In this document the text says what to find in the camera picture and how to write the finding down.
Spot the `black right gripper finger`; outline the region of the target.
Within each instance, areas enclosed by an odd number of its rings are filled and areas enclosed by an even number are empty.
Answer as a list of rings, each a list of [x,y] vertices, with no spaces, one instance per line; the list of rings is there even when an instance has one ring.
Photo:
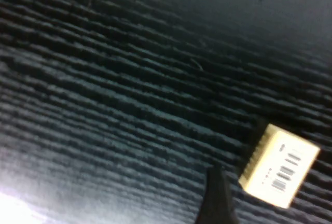
[[[204,197],[196,224],[236,224],[238,222],[227,175],[220,166],[208,168]]]

